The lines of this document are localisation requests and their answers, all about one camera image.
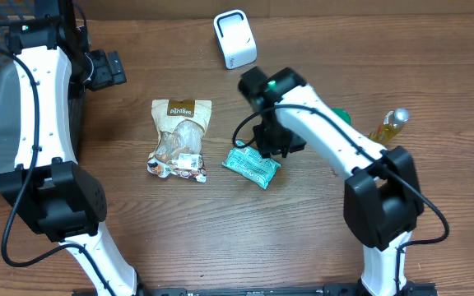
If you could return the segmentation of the teal snack packet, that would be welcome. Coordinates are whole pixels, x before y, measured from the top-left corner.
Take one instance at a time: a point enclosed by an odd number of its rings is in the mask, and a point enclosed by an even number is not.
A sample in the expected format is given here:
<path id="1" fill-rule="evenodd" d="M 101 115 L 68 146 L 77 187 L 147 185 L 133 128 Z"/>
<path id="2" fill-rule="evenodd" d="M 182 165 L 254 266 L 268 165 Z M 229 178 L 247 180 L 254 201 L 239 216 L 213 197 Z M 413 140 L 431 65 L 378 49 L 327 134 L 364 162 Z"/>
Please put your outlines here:
<path id="1" fill-rule="evenodd" d="M 281 167 L 275 160 L 263 158 L 257 150 L 250 146 L 231 149 L 222 165 L 253 181 L 262 189 L 267 189 L 277 170 Z"/>

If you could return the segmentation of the green lid white jar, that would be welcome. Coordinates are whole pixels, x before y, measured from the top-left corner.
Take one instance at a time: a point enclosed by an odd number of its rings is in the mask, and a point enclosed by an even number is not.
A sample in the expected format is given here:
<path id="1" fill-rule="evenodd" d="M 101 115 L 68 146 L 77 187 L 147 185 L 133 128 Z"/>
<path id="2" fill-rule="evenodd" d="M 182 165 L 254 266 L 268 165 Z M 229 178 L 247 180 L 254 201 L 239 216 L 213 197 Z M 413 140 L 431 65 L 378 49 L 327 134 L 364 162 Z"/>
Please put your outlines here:
<path id="1" fill-rule="evenodd" d="M 332 109 L 334 124 L 338 127 L 351 125 L 351 116 L 345 109 Z"/>

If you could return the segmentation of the beige Pantree snack pouch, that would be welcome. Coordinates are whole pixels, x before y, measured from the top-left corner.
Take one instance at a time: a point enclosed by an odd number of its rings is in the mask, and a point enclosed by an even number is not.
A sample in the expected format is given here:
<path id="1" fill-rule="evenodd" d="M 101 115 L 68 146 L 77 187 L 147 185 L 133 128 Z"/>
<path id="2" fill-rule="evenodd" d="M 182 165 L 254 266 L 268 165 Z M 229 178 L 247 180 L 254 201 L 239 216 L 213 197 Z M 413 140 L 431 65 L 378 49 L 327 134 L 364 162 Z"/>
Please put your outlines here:
<path id="1" fill-rule="evenodd" d="M 210 100 L 154 100 L 151 116 L 158 142 L 148 156 L 147 171 L 160 178 L 176 176 L 206 182 L 202 140 L 211 112 Z"/>

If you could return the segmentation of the yellow Vim liquid bottle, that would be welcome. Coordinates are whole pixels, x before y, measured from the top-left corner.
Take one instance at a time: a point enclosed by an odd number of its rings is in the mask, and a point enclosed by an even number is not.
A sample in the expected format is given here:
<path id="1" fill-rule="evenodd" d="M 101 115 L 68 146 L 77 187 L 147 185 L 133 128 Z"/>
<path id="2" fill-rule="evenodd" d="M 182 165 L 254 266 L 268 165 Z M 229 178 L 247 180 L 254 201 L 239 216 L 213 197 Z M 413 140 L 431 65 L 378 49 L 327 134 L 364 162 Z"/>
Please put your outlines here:
<path id="1" fill-rule="evenodd" d="M 407 109 L 398 108 L 387 113 L 378 127 L 369 134 L 371 141 L 387 145 L 405 127 L 409 120 Z"/>

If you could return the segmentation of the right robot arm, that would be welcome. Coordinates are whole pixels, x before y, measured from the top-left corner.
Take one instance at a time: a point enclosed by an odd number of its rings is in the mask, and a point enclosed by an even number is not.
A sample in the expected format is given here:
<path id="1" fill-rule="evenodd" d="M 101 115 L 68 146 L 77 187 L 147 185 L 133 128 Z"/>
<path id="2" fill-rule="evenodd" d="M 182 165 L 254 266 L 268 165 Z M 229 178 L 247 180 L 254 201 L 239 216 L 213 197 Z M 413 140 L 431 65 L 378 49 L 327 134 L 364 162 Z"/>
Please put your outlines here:
<path id="1" fill-rule="evenodd" d="M 363 136 L 289 67 L 273 76 L 253 67 L 238 89 L 262 119 L 251 142 L 263 158 L 310 146 L 343 180 L 343 216 L 364 251 L 356 294 L 415 294 L 404 275 L 405 251 L 424 206 L 412 156 Z"/>

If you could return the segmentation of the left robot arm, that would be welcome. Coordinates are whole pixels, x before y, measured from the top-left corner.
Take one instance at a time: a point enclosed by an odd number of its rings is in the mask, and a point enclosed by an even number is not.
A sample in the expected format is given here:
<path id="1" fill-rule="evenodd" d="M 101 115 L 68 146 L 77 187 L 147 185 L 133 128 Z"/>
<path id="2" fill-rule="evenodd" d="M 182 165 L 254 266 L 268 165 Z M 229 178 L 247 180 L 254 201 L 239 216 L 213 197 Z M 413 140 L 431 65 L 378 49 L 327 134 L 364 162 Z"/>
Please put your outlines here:
<path id="1" fill-rule="evenodd" d="M 77 163 L 72 104 L 87 91 L 126 81 L 116 52 L 91 50 L 81 9 L 71 1 L 38 1 L 29 21 L 13 23 L 7 49 L 19 76 L 20 141 L 0 193 L 36 234 L 70 252 L 97 295 L 135 295 L 137 272 L 122 257 L 106 225 L 100 182 Z"/>

